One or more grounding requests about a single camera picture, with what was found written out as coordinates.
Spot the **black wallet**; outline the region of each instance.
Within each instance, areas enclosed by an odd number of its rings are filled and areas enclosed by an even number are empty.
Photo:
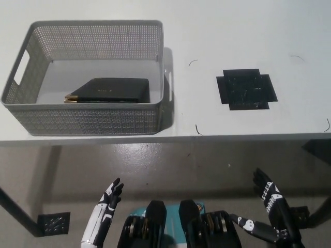
[[[65,96],[65,103],[148,103],[148,79],[92,79]]]

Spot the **concrete floor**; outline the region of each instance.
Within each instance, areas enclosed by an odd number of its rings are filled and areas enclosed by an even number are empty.
[[[117,177],[122,202],[104,247],[117,247],[126,216],[152,199],[202,199],[206,210],[267,222],[252,193],[260,167],[291,206],[310,212],[331,195],[331,167],[301,149],[304,141],[125,144],[0,148],[0,187],[35,220],[40,213],[71,212],[69,235],[33,238],[0,207],[0,247],[79,247],[88,218]],[[331,221],[303,230],[306,247],[329,247]],[[266,243],[238,230],[243,247]]]

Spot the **black metal table leg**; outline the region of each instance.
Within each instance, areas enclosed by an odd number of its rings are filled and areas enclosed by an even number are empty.
[[[43,230],[20,206],[17,205],[3,189],[0,188],[0,205],[13,216],[26,230],[35,237],[44,236]]]
[[[38,222],[35,222],[1,188],[0,205],[35,237],[68,234],[69,232],[70,212],[40,214]]]

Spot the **white tabletop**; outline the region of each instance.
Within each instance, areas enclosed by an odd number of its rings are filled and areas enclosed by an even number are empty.
[[[1,89],[35,21],[160,20],[173,56],[175,110],[172,126],[151,136],[33,137],[1,105],[0,145],[330,138],[330,9],[328,0],[2,1]],[[216,77],[249,68],[269,74],[278,102],[230,111]]]

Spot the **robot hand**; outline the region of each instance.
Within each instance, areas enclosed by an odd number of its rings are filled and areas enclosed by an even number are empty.
[[[85,229],[81,248],[101,248],[107,236],[117,203],[120,202],[123,184],[117,178],[104,192],[99,203],[94,207]]]
[[[279,247],[304,247],[290,207],[274,182],[259,168],[254,172],[254,191],[261,197],[271,226],[231,214],[230,218],[247,233]]]

